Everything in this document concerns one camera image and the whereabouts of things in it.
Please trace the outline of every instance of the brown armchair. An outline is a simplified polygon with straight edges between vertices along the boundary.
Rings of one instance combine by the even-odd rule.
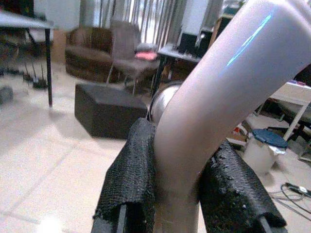
[[[67,33],[66,71],[89,81],[105,82],[110,67],[112,32],[110,29],[80,27]],[[117,79],[117,71],[110,80]]]

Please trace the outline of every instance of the exhaust pipe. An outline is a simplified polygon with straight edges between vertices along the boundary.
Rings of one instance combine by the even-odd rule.
[[[155,233],[195,233],[198,180],[225,137],[311,63],[311,9],[250,0],[166,107],[155,134]]]

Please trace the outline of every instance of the pink cushion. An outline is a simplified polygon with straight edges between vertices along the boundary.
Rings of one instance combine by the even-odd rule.
[[[157,53],[156,52],[138,52],[136,53],[135,57],[137,59],[154,61],[157,58]]]

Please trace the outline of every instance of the table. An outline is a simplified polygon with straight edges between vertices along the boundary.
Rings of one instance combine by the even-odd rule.
[[[298,104],[301,106],[299,112],[293,119],[291,125],[289,126],[287,132],[283,137],[284,140],[287,141],[288,138],[291,136],[291,133],[293,132],[298,121],[300,120],[301,116],[304,114],[305,110],[307,109],[308,105],[311,102],[311,87],[307,85],[299,85],[287,82],[272,96],[270,96],[270,98]],[[257,115],[260,113],[262,107],[263,104],[260,106],[258,112],[256,113]]]
[[[34,28],[45,30],[48,95],[49,95],[49,106],[52,107],[53,101],[52,101],[50,32],[51,29],[53,28],[53,23],[21,16],[7,11],[0,11],[0,27],[25,28],[25,29]]]
[[[169,60],[175,61],[176,59],[199,63],[201,58],[193,57],[192,55],[179,53],[178,50],[173,49],[173,44],[167,44],[163,48],[161,48],[158,52],[160,56],[160,65],[155,75],[155,80],[152,85],[152,96],[155,95],[156,91],[159,89],[161,82],[161,74],[163,72],[164,66],[167,64]]]

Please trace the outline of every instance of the black cube footstool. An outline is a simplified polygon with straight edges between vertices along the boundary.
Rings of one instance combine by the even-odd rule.
[[[146,105],[124,91],[76,85],[74,114],[91,136],[126,139],[132,124],[146,113]]]

